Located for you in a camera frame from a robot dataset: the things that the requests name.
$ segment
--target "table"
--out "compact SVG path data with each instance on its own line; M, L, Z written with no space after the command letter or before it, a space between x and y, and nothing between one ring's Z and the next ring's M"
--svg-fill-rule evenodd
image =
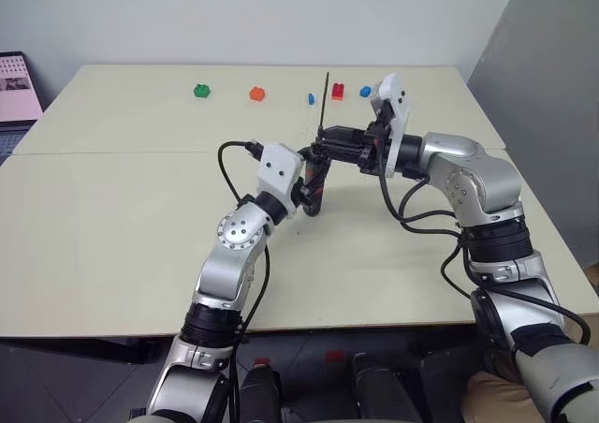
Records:
M326 125L365 128L374 114L358 97L361 81L399 71L413 101L408 132L504 148L454 67L84 66L14 153L214 152L231 139L299 149L314 140L328 70L346 99L328 100ZM197 83L211 87L207 99L194 97ZM249 100L253 86L266 89L263 102Z
M255 165L243 153L228 164L240 190L255 189ZM211 153L10 157L0 168L0 222L10 235L1 249L0 333L177 332L215 226L234 206L214 165ZM397 178L392 196L410 184ZM271 282L253 330L473 320L468 300L439 277L450 238L403 231L376 179L353 166L334 165L325 194L318 217L300 211L271 238ZM562 304L597 312L597 297L527 185L522 198ZM409 212L444 206L427 188ZM432 225L449 227L443 218ZM470 287L459 263L448 272ZM259 262L257 284L262 275Z

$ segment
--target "black wire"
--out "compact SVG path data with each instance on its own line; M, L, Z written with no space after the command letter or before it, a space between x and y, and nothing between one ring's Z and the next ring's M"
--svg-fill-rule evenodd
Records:
M441 264L441 276L443 276L443 279L446 280L450 286L456 289L465 298L470 299L470 294L464 292L457 284L451 281L451 279L446 274L446 267L449 265L451 261L453 261L456 258L456 256L460 254L460 250L461 244L458 241L458 243L456 243L456 248L453 249L453 252L451 252L451 254L446 258L446 260L443 261L443 264Z
M318 130L316 132L316 137L319 139L322 138L322 134L324 132L322 123L325 120L325 105L327 104L327 91L328 90L329 90L329 72L327 72L327 77L325 78L325 89L322 92L322 104L320 106L320 123L318 124Z
M408 204L408 201L410 200L410 198L421 187L423 187L425 184L427 184L429 182L430 177L428 175L425 175L424 178L420 182L418 182L415 186L413 186L412 188L410 188L410 190L408 190L408 192L402 198L400 207L398 208L397 211L395 211L395 207L393 206L393 203L391 202L391 197L389 196L389 191L387 188L387 178L385 177L385 172L384 172L384 168L383 168L383 153L385 152L385 135L383 133L384 133L383 130L380 129L379 133L377 135L378 147L376 150L376 157L377 157L377 162L378 162L378 179L379 179L379 183L381 185L381 192L383 193L383 199L385 201L385 204L387 205L387 209L389 210L391 215L400 222L400 225L403 228L405 228L406 230L408 230L412 233L445 234L447 236L453 236L454 238L458 239L456 248L453 250L453 252L451 252L451 254L447 257L447 259L445 261L443 261L443 263L441 264L441 268L440 268L441 276L443 277L444 280L446 280L446 282L451 287L453 287L455 290L457 290L465 298L470 299L470 295L468 295L466 292L464 292L462 289L460 289L460 287L457 284L455 284L453 281L451 281L446 274L446 267L460 253L460 233L458 233L456 231L451 231L448 229L424 229L424 228L416 228L416 227L408 225L408 223L410 223L410 222L415 222L417 220L424 219L426 217L431 217L433 215L446 215L446 216L455 218L456 214L452 211L434 210L434 211L422 212L420 214L412 215L410 217L405 217L403 215L403 212L405 211L405 207Z
M218 148L218 167L221 169L221 173L223 174L223 178L225 178L226 184L228 188L231 190L231 193L239 203L241 201L240 195L237 193L233 182L228 178L228 174L226 173L225 164L223 163L223 151L227 147L246 147L247 142L242 142L238 140L230 140L229 142L225 142ZM265 272L264 272L264 281L262 283L262 287L260 288L260 292L250 310L250 313L247 314L245 321L241 323L241 327L238 331L236 341L233 343L233 350L231 351L231 356L229 358L228 365L228 376L231 382L231 389L228 394L228 416L229 421L231 423L238 423L240 421L240 385L239 385L239 376L237 375L237 351L239 349L240 343L245 334L245 330L247 330L258 306L264 294L266 293L267 286L269 285L270 279L270 252L268 245L264 246L264 259L265 259Z
M407 202L410 199L410 197L412 197L412 195L418 189L420 189L422 186L424 186L425 184L427 184L429 182L430 177L428 175L425 175L423 180L421 180L418 184L416 184L414 187L412 187L405 194L405 196L403 196L399 209L397 211L395 211L395 207L393 206L393 203L391 202L391 197L389 196L389 190L387 188L387 178L385 177L385 168L384 168L384 160L383 160L383 153L385 152L385 135L384 135L384 130L382 128L379 129L376 140L377 140L376 158L377 158L377 162L378 162L378 180L381 185L381 192L383 193L383 200L385 201L385 204L387 205L387 209L389 210L391 215L400 222L400 225L403 228L405 228L408 231L411 231L413 233L417 233L417 234L446 234L448 236L453 236L454 238L459 239L460 233L457 233L456 231L451 231L449 229L423 229L423 228L415 228L413 226L407 225L410 222L415 222L417 220L424 219L425 217L431 217L433 215L446 215L446 216L454 217L454 218L456 217L456 214L454 212L445 211L445 210L426 211L426 212L422 212L421 214L412 215L410 217L405 217L403 215L403 211L405 210L405 206L407 205Z
M223 174L223 177L225 178L226 184L228 185L228 188L233 193L233 196L235 196L235 199L237 200L238 203L241 201L241 197L237 193L235 186L233 185L231 180L228 178L228 174L226 173L225 164L223 163L223 151L227 147L245 147L246 144L247 144L247 142L243 142L240 140L230 140L229 142L225 142L218 148L218 167L221 169L221 173Z
M424 229L424 228L415 228L413 226L407 225L408 222L414 222L415 220L418 220L418 217L424 218L424 217L428 217L429 215L450 215L452 217L455 217L455 214L450 213L450 211L428 211L428 212L423 212L421 214L418 214L418 215L415 215L412 217L407 217L407 218L403 217L403 212L405 211L405 207L408 204L408 201L410 200L410 198L412 198L412 196L419 189L421 189L426 184L428 184L429 179L430 179L429 175L425 175L422 180L420 180L415 186L410 188L410 190L408 192L406 192L405 195L403 196L402 201L400 202L400 207L398 208L398 211L397 211L397 214L400 217L400 225L412 233L445 234L447 236L453 236L454 238L459 239L461 237L460 233L458 233L456 231L452 231L451 229Z
M577 325L579 325L580 328L582 329L582 336L580 337L579 343L581 343L583 345L589 344L589 341L591 340L591 329L589 328L589 324L579 315L573 313L572 311L570 311L568 309L563 308L562 306L560 306L558 304L551 303L551 302L545 301L543 299L537 299L535 297L520 294L520 293L514 292L512 290L502 289L501 287L497 287L492 284L483 284L482 281L480 281L478 278L476 278L476 276L473 274L472 270L470 269L470 257L469 257L469 253L468 253L468 248L465 246L462 247L462 260L463 260L463 264L464 264L464 270L466 270L466 275L468 275L468 278L470 278L470 280L477 286L482 287L483 289L493 292L495 294L504 295L511 299L520 299L522 301L526 301L528 303L535 304L535 305L541 306L543 308L547 308L551 311L554 311L556 313L564 315L571 320L574 320L577 323Z

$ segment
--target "gray floor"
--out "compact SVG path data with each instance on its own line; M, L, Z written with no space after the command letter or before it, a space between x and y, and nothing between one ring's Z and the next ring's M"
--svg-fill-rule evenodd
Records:
M255 336L240 349L240 378L255 359L266 357L281 374L285 400L298 416L351 417L349 358L368 351L394 368L414 367L418 359L408 353L412 337L398 331ZM145 406L161 365L162 360L127 365L0 345L0 420L125 422L130 409Z

